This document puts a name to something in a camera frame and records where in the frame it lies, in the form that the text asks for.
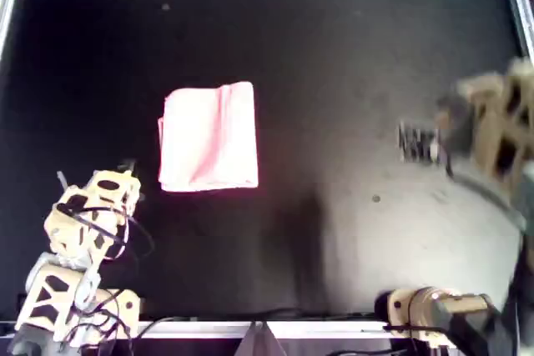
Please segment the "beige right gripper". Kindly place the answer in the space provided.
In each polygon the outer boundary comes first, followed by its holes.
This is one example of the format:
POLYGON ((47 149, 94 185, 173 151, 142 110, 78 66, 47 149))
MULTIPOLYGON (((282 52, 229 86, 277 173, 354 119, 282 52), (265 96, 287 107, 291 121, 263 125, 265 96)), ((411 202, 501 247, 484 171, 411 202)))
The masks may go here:
POLYGON ((504 74, 464 78, 457 92, 474 107, 472 160, 498 183, 518 183, 533 159, 533 62, 515 58, 504 74))

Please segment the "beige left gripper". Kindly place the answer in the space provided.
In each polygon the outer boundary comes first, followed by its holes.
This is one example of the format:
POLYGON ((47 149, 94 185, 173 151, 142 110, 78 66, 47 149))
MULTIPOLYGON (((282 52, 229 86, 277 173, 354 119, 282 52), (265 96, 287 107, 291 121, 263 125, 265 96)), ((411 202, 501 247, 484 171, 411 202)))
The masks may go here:
POLYGON ((123 159, 118 170, 95 170, 88 185, 63 185, 44 221, 51 250, 65 258, 87 258, 99 266, 117 258, 128 243, 127 218, 140 198, 137 161, 123 159))

